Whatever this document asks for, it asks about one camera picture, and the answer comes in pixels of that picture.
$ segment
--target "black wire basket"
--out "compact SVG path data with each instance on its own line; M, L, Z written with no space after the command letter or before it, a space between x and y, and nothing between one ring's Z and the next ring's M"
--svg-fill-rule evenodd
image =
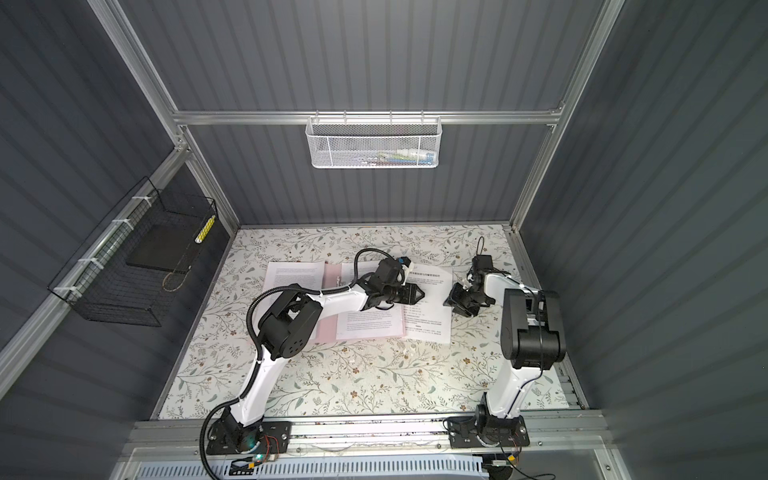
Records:
M154 189L48 289L87 320L161 326L216 217L213 199Z

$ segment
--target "floral pattern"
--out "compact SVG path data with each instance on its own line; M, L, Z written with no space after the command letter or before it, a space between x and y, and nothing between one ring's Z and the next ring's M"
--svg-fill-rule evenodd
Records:
M233 398L255 349L244 317L261 292L269 262L349 262L377 247L417 263L452 267L463 276L485 237L494 265L517 275L500 225L335 227L240 230L160 413L161 419L204 417ZM376 260L372 253L361 260ZM457 412L474 409L502 364L500 309L475 318L454 315L451 344L378 339L314 344L293 357L267 403L267 416ZM565 409L554 370L535 382L525 409Z

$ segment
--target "black mounting plate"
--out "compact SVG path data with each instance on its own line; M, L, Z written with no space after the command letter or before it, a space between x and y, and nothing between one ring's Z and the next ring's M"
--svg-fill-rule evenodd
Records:
M525 428L525 420L521 416L513 419L498 419L499 423L504 423L499 427L486 425L482 433L475 433L473 423L460 425L457 431L449 434L452 449L481 449L488 446L509 447L510 449L520 449L531 444L528 437L528 429Z
M273 453L285 453L288 451L288 442L290 442L290 422L262 422L261 428L263 430L260 435L269 435L277 440L277 451L275 451L275 442L270 440L270 455ZM239 454L233 447L231 442L227 440L224 434L223 425L219 422L214 423L211 427L208 437L208 446L205 449L206 455L230 455ZM259 447L253 452L253 454L265 453L266 443L261 442Z

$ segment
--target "gray wall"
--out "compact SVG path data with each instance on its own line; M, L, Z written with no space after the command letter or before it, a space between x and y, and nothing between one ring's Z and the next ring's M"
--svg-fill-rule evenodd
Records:
M83 2L0 3L0 346L173 144Z
M600 0L123 1L181 110L548 110ZM244 224L508 220L545 126L446 126L440 165L317 170L302 127L192 127Z
M190 127L243 224L508 221L545 125L448 125L437 168L312 167L304 127Z
M88 4L0 3L0 345L124 193L172 148ZM200 194L186 168L169 186ZM161 328L68 315L0 400L0 478L107 478L147 419L228 236Z
M765 476L766 18L630 2L523 226L635 478Z

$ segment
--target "yellow connector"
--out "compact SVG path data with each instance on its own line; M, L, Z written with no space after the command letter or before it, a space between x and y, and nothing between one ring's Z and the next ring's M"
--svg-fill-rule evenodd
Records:
M210 228L214 225L214 222L216 221L216 215L211 216L211 218L208 219L208 221L205 223L205 227L203 227L202 230L200 230L200 233L197 234L197 238L194 239L195 243L203 243L203 240L205 240L205 236L208 235L208 232L210 232Z

